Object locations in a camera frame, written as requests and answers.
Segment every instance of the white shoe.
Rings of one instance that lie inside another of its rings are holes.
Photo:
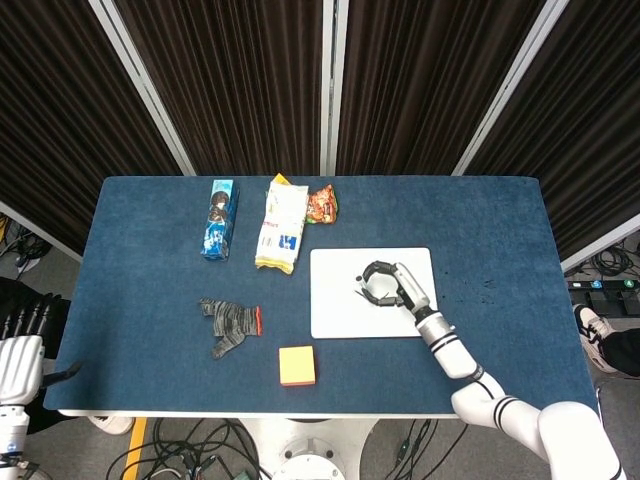
[[[100,430],[109,435],[124,435],[133,427],[133,417],[88,417]]]
[[[585,305],[574,305],[573,315],[576,317],[576,325],[580,332],[580,343],[589,359],[605,373],[617,372],[618,370],[609,365],[602,356],[602,340],[615,332],[611,324],[606,318],[599,317]]]

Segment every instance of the blue table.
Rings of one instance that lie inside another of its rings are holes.
[[[594,407],[536,180],[519,177],[299,177],[331,182],[334,225],[307,225],[292,276],[257,270],[268,177],[236,177],[240,198],[227,262],[200,255],[212,177],[105,181],[58,365],[76,377],[45,405],[67,413],[376,417],[447,416],[461,384],[421,339],[314,340],[309,252],[427,246],[438,305],[505,390],[542,408]],[[261,305],[264,335],[214,361],[198,299]],[[312,344],[317,384],[284,388],[278,348]]]

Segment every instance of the gray glove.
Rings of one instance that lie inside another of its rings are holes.
[[[260,307],[245,308],[235,303],[201,298],[202,315],[213,316],[213,334],[222,337],[213,348],[213,358],[221,358],[240,345],[247,335],[262,335]]]

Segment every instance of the oreo cookie package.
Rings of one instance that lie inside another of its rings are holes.
[[[238,206],[238,187],[233,180],[214,180],[202,255],[207,260],[226,260]]]

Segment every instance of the white board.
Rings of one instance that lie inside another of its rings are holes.
[[[371,262],[403,263],[437,309],[428,248],[349,248],[311,251],[311,335],[313,338],[417,337],[415,319],[404,307],[377,307],[356,291],[356,277]],[[374,274],[368,282],[376,297],[396,296],[397,283]]]

